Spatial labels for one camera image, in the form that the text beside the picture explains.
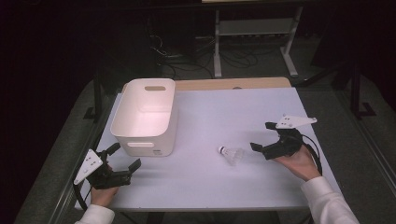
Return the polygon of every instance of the desk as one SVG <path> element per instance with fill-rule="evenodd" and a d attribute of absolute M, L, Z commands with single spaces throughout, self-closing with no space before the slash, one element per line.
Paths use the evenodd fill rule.
<path fill-rule="evenodd" d="M 134 173 L 132 184 L 120 188 L 111 208 L 136 212 L 306 208 L 307 202 L 300 191 L 303 181 L 280 164 L 266 161 L 249 146 L 249 142 L 269 145 L 278 140 L 276 132 L 265 130 L 266 121 L 277 122 L 283 114 L 306 117 L 296 90 L 285 78 L 265 80 L 267 78 L 177 82 L 179 116 L 174 151 L 168 157 L 140 158 L 142 166 Z M 223 90 L 213 90 L 213 83 Z M 255 83 L 256 89 L 224 90 L 235 87 L 235 83 L 236 87 L 243 88 Z M 120 95 L 107 121 L 99 151 L 117 141 L 109 128 L 119 101 Z M 298 129 L 319 146 L 311 125 Z M 230 166 L 217 152 L 217 147 L 222 145 L 243 148 L 244 158 L 235 167 Z M 120 149 L 108 160 L 118 171 L 125 170 L 136 158 Z M 323 174 L 332 187 L 341 192 L 324 156 L 321 162 Z M 86 182 L 82 195 L 88 190 Z"/>

